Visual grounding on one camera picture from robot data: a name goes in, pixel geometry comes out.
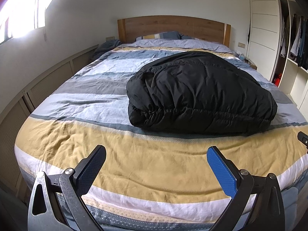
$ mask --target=blue gripper pad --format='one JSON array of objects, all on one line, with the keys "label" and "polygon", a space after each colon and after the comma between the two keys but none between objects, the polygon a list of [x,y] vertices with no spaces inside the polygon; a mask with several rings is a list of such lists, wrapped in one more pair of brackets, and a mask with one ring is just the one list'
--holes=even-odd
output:
[{"label": "blue gripper pad", "polygon": [[208,149],[206,158],[224,193],[233,198],[237,191],[235,177],[213,147]]}]

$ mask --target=white wall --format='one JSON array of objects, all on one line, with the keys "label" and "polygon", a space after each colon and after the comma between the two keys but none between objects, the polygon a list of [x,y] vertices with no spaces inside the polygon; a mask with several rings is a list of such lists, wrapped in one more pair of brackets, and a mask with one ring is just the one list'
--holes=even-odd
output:
[{"label": "white wall", "polygon": [[247,46],[249,0],[52,0],[44,29],[0,45],[0,112],[29,82],[63,59],[106,37],[118,37],[117,20],[148,15],[199,17],[231,24],[230,48]]}]

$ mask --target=black jacket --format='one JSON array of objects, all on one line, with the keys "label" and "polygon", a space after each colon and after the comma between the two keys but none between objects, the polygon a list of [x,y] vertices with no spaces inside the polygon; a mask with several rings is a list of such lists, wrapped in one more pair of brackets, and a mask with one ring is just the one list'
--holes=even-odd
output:
[{"label": "black jacket", "polygon": [[143,66],[126,90],[131,124],[153,131],[252,134],[266,130],[277,112],[251,75],[201,51]]}]

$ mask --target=headboard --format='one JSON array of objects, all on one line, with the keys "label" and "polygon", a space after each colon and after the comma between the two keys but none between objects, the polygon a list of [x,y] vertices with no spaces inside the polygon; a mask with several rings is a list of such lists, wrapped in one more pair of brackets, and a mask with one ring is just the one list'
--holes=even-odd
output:
[{"label": "headboard", "polygon": [[212,20],[183,16],[146,16],[118,20],[119,39],[133,43],[139,36],[178,31],[201,40],[229,47],[231,25]]}]

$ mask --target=bed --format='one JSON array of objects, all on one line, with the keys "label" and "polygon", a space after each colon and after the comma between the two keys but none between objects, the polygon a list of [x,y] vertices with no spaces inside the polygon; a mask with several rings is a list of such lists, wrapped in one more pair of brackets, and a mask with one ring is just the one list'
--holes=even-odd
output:
[{"label": "bed", "polygon": [[[297,133],[308,124],[290,99],[248,64],[217,45],[228,46],[228,24],[200,18],[153,16],[118,20],[124,43],[102,55],[61,85],[25,121],[15,155],[31,188],[39,171],[62,173],[101,144],[106,162],[82,198],[106,229],[206,230],[230,198],[219,186],[207,161],[217,146],[238,168],[251,174],[278,176],[286,230],[308,207],[308,155]],[[177,30],[201,40],[148,39],[140,35]],[[269,90],[278,111],[269,129],[251,136],[185,135],[148,132],[128,120],[126,83],[143,65],[184,51],[208,51],[251,74]],[[66,210],[61,195],[59,200]],[[252,196],[238,223],[252,207]],[[68,220],[70,213],[65,211]]]}]

